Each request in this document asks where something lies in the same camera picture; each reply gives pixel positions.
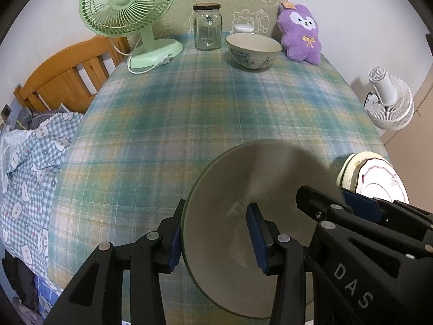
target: stack of plates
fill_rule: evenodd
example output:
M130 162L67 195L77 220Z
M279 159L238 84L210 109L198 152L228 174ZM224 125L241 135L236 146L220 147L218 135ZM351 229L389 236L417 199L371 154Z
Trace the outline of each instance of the stack of plates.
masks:
M365 197L409 204L397 172L385 158L373 152L350 155L338 174L337 185Z

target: glass jar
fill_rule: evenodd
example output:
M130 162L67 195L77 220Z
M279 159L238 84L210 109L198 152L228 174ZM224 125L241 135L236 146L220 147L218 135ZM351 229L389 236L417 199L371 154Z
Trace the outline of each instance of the glass jar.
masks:
M222 17L219 3L199 3L194 9L194 40L198 50L221 48Z

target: jar lid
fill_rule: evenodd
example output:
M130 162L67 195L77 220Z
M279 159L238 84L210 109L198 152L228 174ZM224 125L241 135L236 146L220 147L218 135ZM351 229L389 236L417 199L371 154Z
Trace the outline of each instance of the jar lid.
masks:
M215 2L203 2L198 3L192 6L194 11L208 11L208 10L219 10L221 8L221 4Z

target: green fan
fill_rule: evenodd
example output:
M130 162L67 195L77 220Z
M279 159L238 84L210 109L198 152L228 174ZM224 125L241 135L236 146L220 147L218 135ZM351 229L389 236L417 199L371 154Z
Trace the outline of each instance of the green fan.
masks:
M106 37L140 32L143 45L133 51L128 68L155 68L183 50L174 39L155 40L153 36L152 25L172 3L173 0L80 0L80 16L89 29Z

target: yellow bow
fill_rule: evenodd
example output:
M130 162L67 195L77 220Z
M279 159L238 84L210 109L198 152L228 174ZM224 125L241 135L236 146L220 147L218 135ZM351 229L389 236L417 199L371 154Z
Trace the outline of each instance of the yellow bow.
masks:
M308 42L307 42L307 46L311 46L311 47L314 48L313 43L316 42L316 40L315 40L314 38L308 38L308 36L303 36L303 37L302 37L302 40L303 40L303 41L308 41Z

